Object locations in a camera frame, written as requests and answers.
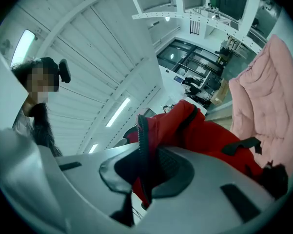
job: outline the red fabric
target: red fabric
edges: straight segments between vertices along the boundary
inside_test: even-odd
[[[247,165],[252,171],[253,178],[255,180],[259,178],[263,169],[255,162],[249,149],[239,148],[234,156],[221,152],[226,145],[238,142],[240,139],[222,126],[205,121],[205,116],[200,110],[185,129],[177,131],[179,125],[192,113],[193,109],[192,104],[181,100],[170,112],[147,118],[151,157],[155,155],[158,145],[177,146],[219,158],[245,175],[248,175]],[[130,143],[138,142],[137,131],[129,135]],[[134,183],[133,191],[147,205],[139,179]]]

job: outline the fluorescent light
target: fluorescent light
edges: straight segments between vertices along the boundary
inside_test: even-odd
[[[16,46],[14,55],[12,57],[11,66],[22,63],[25,59],[26,53],[35,38],[35,34],[26,29],[21,36],[18,45]]]
[[[97,146],[98,146],[98,144],[94,144],[94,145],[91,147],[91,150],[90,150],[89,153],[90,153],[90,154],[93,153],[94,149],[95,149]]]
[[[122,105],[118,108],[114,116],[111,118],[111,120],[107,123],[107,127],[112,126],[114,121],[117,119],[117,117],[120,115],[121,111],[125,108],[125,106],[129,103],[130,99],[126,98],[125,101],[122,103]]]

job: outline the pink quilted fabric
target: pink quilted fabric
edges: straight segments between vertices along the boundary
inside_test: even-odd
[[[248,68],[229,81],[233,97],[231,132],[240,139],[255,136],[262,141],[264,167],[282,163],[293,173],[293,58],[273,35]]]

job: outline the cardboard box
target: cardboard box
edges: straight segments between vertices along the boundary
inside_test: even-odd
[[[221,105],[226,97],[226,94],[228,93],[228,90],[229,83],[223,79],[220,88],[215,91],[214,95],[210,99],[210,102],[215,106]]]

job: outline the white ceiling panel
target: white ceiling panel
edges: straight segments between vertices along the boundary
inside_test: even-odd
[[[72,76],[47,104],[55,142],[64,155],[87,152],[93,144],[98,144],[96,151],[104,150],[162,83],[147,27],[132,20],[132,0],[97,0],[69,17],[87,1],[19,0],[5,20],[10,31],[1,36],[15,48],[25,29],[33,31],[37,40],[26,58],[35,58],[61,20],[69,19],[46,51],[39,52],[57,63],[66,59]],[[11,60],[12,54],[5,57]],[[106,127],[127,97],[128,105]]]

